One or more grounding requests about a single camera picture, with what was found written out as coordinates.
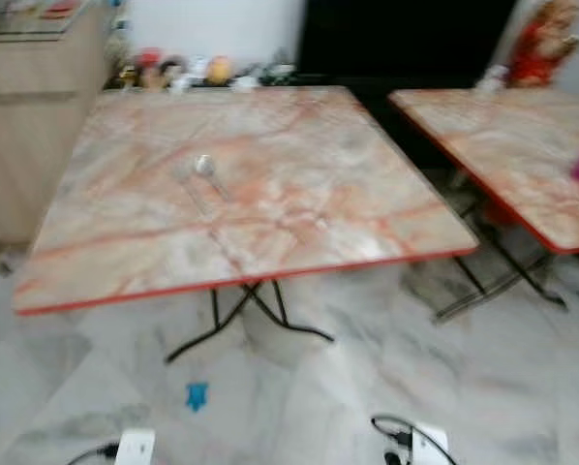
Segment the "black cable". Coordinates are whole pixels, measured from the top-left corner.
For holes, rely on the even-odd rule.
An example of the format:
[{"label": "black cable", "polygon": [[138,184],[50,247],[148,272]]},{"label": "black cable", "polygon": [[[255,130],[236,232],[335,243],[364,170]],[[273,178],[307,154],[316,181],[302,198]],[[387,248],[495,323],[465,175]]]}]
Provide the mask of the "black cable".
[{"label": "black cable", "polygon": [[102,446],[101,448],[88,450],[87,452],[82,453],[76,458],[73,458],[68,465],[75,465],[76,463],[80,462],[89,457],[95,457],[96,455],[103,455],[105,459],[114,459],[117,456],[117,449],[119,448],[119,443],[108,443]]},{"label": "black cable", "polygon": [[402,460],[395,452],[387,452],[384,454],[384,461],[386,465],[402,465]]},{"label": "black cable", "polygon": [[386,436],[388,438],[392,438],[395,441],[398,441],[397,438],[400,435],[400,433],[387,431],[386,429],[384,429],[378,425],[379,421],[393,421],[395,423],[401,424],[402,426],[405,426],[406,428],[408,428],[410,430],[411,433],[413,431],[416,431],[423,438],[425,438],[432,446],[434,446],[436,449],[438,449],[438,451],[448,460],[448,463],[450,465],[457,465],[457,462],[455,460],[453,460],[453,457],[451,457],[448,454],[448,452],[446,450],[444,450],[444,448],[441,446],[441,444],[438,441],[436,441],[434,438],[432,438],[425,431],[422,431],[420,428],[417,428],[414,425],[414,423],[411,423],[403,418],[394,417],[392,415],[374,415],[374,416],[372,416],[371,417],[371,424],[374,426],[374,428],[376,428],[384,436]]}]

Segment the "white wall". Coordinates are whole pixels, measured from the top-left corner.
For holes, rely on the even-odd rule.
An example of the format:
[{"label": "white wall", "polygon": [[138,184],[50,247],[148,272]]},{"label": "white wall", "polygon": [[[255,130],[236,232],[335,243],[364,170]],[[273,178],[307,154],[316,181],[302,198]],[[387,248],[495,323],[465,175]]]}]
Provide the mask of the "white wall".
[{"label": "white wall", "polygon": [[129,0],[136,48],[267,61],[279,47],[294,57],[304,0]]}]

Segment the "figurine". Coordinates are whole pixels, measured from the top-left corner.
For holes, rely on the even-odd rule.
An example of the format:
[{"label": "figurine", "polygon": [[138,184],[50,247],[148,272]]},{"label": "figurine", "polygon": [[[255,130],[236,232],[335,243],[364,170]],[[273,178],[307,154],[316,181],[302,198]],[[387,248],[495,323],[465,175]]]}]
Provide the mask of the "figurine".
[{"label": "figurine", "polygon": [[160,92],[165,88],[167,80],[157,66],[150,66],[143,70],[141,84],[146,90]]},{"label": "figurine", "polygon": [[549,85],[565,59],[579,47],[569,29],[579,16],[577,0],[549,0],[522,31],[513,50],[509,86]]},{"label": "figurine", "polygon": [[119,78],[124,83],[123,90],[127,91],[133,88],[137,81],[137,69],[133,65],[126,65],[120,72]]},{"label": "figurine", "polygon": [[190,60],[189,73],[193,75],[193,79],[200,83],[205,79],[207,73],[208,65],[210,64],[210,59],[203,55],[195,55],[192,60]]},{"label": "figurine", "polygon": [[171,81],[169,92],[174,95],[182,94],[191,88],[193,80],[193,77],[188,73],[180,75]]},{"label": "figurine", "polygon": [[137,64],[141,68],[149,68],[151,66],[157,66],[161,61],[161,56],[163,51],[154,46],[149,46],[144,48],[137,57]]},{"label": "figurine", "polygon": [[494,65],[490,67],[483,78],[476,84],[474,95],[479,99],[489,99],[504,89],[504,80],[509,70],[506,66]]},{"label": "figurine", "polygon": [[178,84],[175,83],[184,76],[186,69],[186,61],[181,56],[174,55],[167,58],[160,66],[161,75],[165,78],[165,86],[177,88]]},{"label": "figurine", "polygon": [[118,17],[113,22],[112,30],[107,38],[105,55],[111,69],[111,75],[115,76],[129,64],[131,57],[131,44],[128,38],[128,21]]},{"label": "figurine", "polygon": [[225,85],[232,77],[231,62],[226,56],[217,56],[210,61],[206,80],[213,85]]}]

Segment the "glass tabletop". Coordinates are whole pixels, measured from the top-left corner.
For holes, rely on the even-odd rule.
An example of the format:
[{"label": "glass tabletop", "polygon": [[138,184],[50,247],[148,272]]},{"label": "glass tabletop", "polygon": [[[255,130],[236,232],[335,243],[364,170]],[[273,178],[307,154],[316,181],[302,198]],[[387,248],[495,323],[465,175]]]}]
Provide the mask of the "glass tabletop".
[{"label": "glass tabletop", "polygon": [[0,14],[0,42],[57,41],[76,17],[95,0],[81,0],[66,17],[44,18],[55,0],[41,3],[33,10]]}]

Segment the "spoon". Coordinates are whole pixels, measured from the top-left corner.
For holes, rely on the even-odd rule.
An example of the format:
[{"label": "spoon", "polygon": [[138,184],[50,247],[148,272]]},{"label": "spoon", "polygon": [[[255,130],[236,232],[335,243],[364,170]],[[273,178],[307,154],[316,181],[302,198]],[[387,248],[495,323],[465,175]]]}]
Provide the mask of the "spoon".
[{"label": "spoon", "polygon": [[223,187],[223,184],[221,184],[221,181],[219,181],[215,175],[216,166],[214,165],[214,160],[212,160],[212,157],[209,155],[199,155],[196,157],[194,165],[195,172],[199,176],[204,177],[210,184],[212,184],[212,187],[219,191],[219,194],[221,194],[221,197],[224,201],[231,202],[231,196],[229,195],[229,192],[225,187]]}]

